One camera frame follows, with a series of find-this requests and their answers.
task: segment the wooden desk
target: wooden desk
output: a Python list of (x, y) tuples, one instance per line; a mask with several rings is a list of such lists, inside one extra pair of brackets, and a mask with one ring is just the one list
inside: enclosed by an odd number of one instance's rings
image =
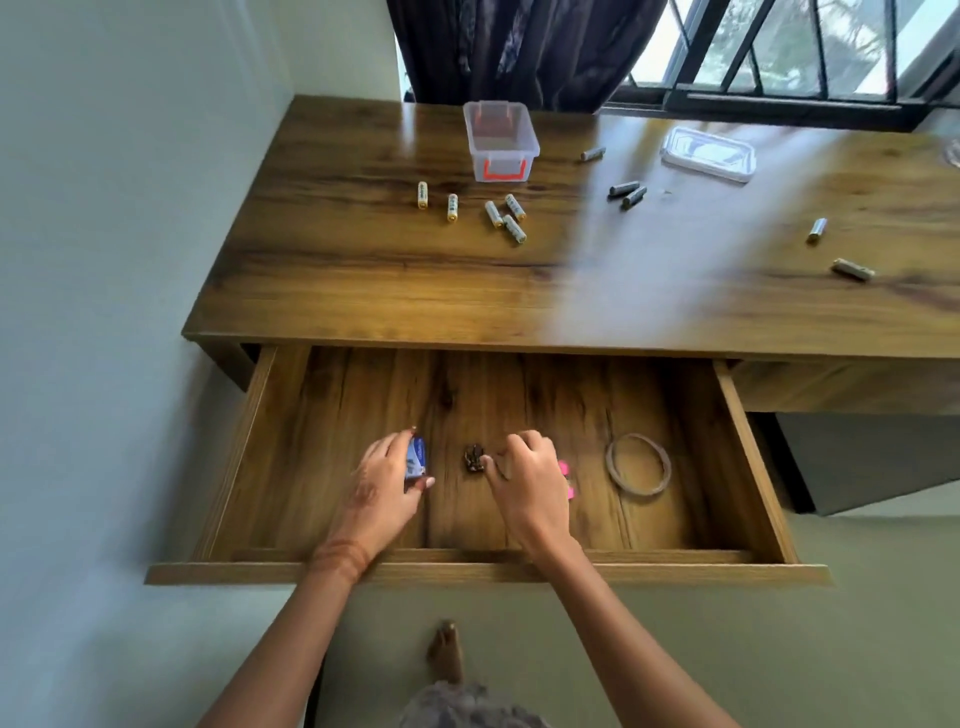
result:
[[(372, 578), (538, 578), (461, 462), (533, 426), (571, 463), (571, 533), (609, 578), (828, 579), (799, 562), (741, 400), (774, 401), (772, 376), (804, 374), (787, 399), (816, 404), (837, 367), (960, 359), (960, 173), (922, 135), (688, 124), (755, 145), (742, 186), (663, 166), (673, 125), (534, 114), (529, 183), (481, 184), (460, 109), (296, 98), (183, 330), (241, 381), (238, 345), (264, 345), (228, 471), (192, 561), (148, 580), (294, 578), (365, 445), (412, 422), (438, 487)], [(650, 191), (624, 213), (606, 193), (630, 179)], [(509, 191), (520, 247), (483, 209)], [(839, 256), (879, 276), (840, 279)], [(676, 461), (651, 502), (603, 469), (637, 430)], [(624, 458), (656, 482), (649, 451)]]
[[(746, 184), (660, 162), (679, 122), (535, 113), (523, 185), (475, 182), (459, 108), (297, 97), (186, 322), (193, 340), (960, 359), (960, 171), (922, 134), (698, 124)], [(579, 153), (605, 144), (599, 162)], [(623, 213), (611, 184), (643, 180)], [(430, 185), (431, 207), (416, 205)], [(483, 210), (514, 191), (522, 247)], [(460, 220), (445, 221), (446, 195)], [(824, 241), (804, 243), (818, 217)], [(828, 267), (875, 268), (869, 285)]]

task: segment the window frame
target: window frame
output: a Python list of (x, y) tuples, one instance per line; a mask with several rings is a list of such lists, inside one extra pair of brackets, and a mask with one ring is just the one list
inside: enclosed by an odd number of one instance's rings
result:
[[(912, 132), (937, 108), (956, 109), (947, 101), (960, 84), (960, 49), (953, 43), (960, 34), (960, 7), (929, 41), (921, 54), (898, 77), (895, 0), (885, 0), (887, 34), (885, 54), (886, 98), (863, 100), (828, 98), (828, 78), (816, 0), (811, 17), (818, 50), (819, 92), (816, 96), (765, 93), (759, 78), (753, 40), (766, 13), (776, 0), (762, 0), (751, 26), (734, 54), (721, 88), (697, 86), (695, 80), (731, 0), (695, 0), (661, 85), (624, 84), (601, 109), (603, 112), (640, 114), (705, 121), (759, 123), (787, 126), (832, 127), (870, 131)], [(686, 47), (685, 37), (689, 38)], [(735, 70), (749, 60), (754, 76), (752, 92), (730, 91)]]

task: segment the open drawer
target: open drawer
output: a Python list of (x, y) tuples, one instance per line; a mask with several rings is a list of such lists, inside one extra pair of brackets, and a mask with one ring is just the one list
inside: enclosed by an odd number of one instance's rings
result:
[[(367, 578), (535, 581), (464, 450), (510, 432), (551, 437), (571, 469), (570, 531), (621, 583), (828, 583), (798, 563), (726, 364), (705, 359), (265, 346), (192, 561), (150, 584), (293, 582), (324, 537), (367, 445), (416, 424), (437, 484)], [(615, 436), (661, 443), (673, 477), (657, 497), (611, 481)], [(623, 441), (617, 465), (649, 488), (656, 454)]]

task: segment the small blue box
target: small blue box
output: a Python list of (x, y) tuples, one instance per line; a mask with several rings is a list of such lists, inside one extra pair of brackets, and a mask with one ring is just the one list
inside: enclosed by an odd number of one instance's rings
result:
[(415, 437), (407, 446), (407, 473), (404, 480), (416, 480), (426, 475), (426, 443), (422, 437)]

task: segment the silver battery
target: silver battery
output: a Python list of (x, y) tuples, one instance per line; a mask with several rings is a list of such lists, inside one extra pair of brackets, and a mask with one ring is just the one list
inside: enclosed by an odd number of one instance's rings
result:
[(513, 195), (507, 195), (504, 198), (504, 202), (507, 203), (507, 207), (510, 208), (510, 211), (517, 220), (522, 220), (527, 216), (527, 213), (523, 211), (523, 207), (520, 206), (520, 203), (516, 201), (516, 197)]
[(610, 188), (610, 197), (623, 197), (624, 195), (629, 195), (635, 189), (640, 187), (640, 183), (634, 180), (633, 182), (624, 182), (623, 184), (615, 184)]
[(507, 226), (507, 230), (510, 231), (510, 235), (514, 237), (514, 240), (520, 245), (523, 245), (527, 239), (527, 233), (516, 223), (516, 220), (510, 215), (504, 215), (503, 224)]
[(487, 203), (483, 205), (483, 207), (487, 211), (487, 214), (490, 215), (490, 221), (493, 223), (493, 226), (495, 228), (502, 228), (503, 218), (500, 217), (500, 210), (496, 208), (493, 200), (487, 200)]
[(842, 257), (838, 257), (833, 261), (833, 265), (830, 266), (830, 270), (834, 273), (839, 273), (842, 276), (850, 276), (857, 280), (867, 280), (872, 279), (876, 275), (876, 271), (866, 268), (862, 265), (857, 265), (852, 263), (849, 260), (845, 260)]
[(806, 242), (810, 243), (811, 245), (820, 242), (820, 238), (823, 236), (824, 230), (826, 229), (827, 218), (822, 217), (813, 224), (812, 228), (810, 228), (810, 234), (806, 237)]
[(646, 193), (647, 193), (646, 187), (638, 187), (629, 195), (627, 195), (625, 198), (623, 198), (623, 202), (620, 203), (620, 206), (623, 207), (624, 209), (630, 209), (631, 207), (636, 205), (636, 203), (642, 200), (643, 196)]
[(607, 153), (607, 147), (594, 147), (593, 149), (587, 149), (585, 152), (580, 153), (580, 161), (590, 161), (591, 159), (599, 159)]

